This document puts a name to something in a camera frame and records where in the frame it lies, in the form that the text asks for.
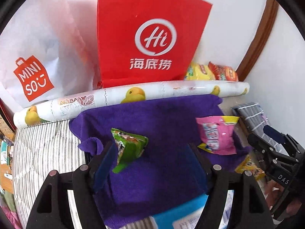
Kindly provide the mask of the person's right hand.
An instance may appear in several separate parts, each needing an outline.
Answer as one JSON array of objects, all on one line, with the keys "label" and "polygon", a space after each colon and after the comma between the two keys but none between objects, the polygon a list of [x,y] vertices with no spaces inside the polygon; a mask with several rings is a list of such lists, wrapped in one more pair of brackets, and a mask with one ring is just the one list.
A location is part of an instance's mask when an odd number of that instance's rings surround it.
[{"label": "person's right hand", "polygon": [[[276,203],[276,201],[279,199],[279,196],[281,195],[284,188],[279,185],[274,180],[269,181],[265,187],[265,196],[266,196],[266,202],[269,207],[273,207],[273,205]],[[298,210],[300,209],[302,203],[298,199],[294,199],[286,208],[286,213],[288,216],[294,216],[297,214]]]}]

